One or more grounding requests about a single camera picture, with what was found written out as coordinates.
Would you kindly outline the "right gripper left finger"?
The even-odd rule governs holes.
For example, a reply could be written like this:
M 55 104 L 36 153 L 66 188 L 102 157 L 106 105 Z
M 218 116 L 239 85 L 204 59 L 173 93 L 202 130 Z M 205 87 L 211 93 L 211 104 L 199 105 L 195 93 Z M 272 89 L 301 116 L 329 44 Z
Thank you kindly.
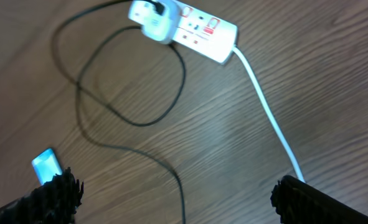
M 0 207 L 0 224 L 70 224 L 75 223 L 82 204 L 84 183 L 71 169 L 53 176 L 31 193 Z

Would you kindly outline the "Samsung Galaxy smartphone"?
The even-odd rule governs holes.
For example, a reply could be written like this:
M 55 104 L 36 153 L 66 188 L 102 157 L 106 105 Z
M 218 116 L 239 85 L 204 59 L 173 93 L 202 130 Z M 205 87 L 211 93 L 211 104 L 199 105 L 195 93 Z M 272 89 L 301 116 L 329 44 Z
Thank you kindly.
M 40 153 L 31 161 L 31 164 L 40 185 L 44 185 L 46 182 L 52 181 L 54 176 L 62 174 L 61 166 L 52 148 Z

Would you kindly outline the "white power strip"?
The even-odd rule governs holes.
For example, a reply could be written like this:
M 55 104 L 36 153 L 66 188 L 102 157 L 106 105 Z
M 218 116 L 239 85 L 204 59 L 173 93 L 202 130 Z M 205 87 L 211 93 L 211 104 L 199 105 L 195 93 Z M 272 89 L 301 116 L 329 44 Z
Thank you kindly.
M 180 21 L 172 42 L 224 64 L 236 44 L 238 28 L 235 24 L 176 1 L 181 9 Z M 128 18 L 141 26 L 150 12 L 146 1 L 133 1 Z

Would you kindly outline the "white charger plug adapter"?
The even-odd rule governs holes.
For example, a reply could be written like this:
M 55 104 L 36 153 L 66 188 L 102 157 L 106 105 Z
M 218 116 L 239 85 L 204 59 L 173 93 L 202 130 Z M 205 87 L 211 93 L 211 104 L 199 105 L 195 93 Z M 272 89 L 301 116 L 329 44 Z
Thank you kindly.
M 142 33 L 161 44 L 170 44 L 180 21 L 180 7 L 173 0 L 146 2 L 151 6 L 149 14 L 144 17 Z

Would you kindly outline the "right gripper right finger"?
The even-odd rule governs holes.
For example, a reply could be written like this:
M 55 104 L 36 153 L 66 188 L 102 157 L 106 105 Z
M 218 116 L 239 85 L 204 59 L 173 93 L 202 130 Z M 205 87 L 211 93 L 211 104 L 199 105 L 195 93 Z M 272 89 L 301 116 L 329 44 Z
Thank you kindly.
M 278 181 L 270 200 L 284 224 L 368 224 L 368 216 L 290 175 Z

